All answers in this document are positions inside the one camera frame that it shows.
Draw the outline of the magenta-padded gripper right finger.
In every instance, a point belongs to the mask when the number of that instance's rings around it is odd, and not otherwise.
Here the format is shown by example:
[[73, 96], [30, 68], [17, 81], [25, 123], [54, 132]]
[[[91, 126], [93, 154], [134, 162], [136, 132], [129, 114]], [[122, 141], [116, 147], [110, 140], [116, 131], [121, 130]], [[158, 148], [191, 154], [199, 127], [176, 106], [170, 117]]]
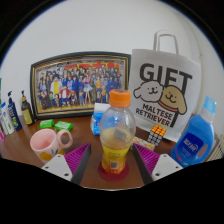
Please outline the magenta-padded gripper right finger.
[[158, 155], [136, 143], [133, 144], [133, 154], [145, 185], [182, 169], [168, 154]]

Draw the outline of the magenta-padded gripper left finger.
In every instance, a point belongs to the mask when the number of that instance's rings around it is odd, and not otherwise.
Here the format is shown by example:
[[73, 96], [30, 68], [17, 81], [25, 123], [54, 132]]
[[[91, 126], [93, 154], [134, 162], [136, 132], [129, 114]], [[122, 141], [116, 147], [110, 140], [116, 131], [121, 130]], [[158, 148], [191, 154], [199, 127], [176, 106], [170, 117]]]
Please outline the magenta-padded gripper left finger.
[[91, 145], [85, 144], [72, 150], [65, 156], [60, 154], [56, 155], [42, 169], [79, 185], [90, 155]]

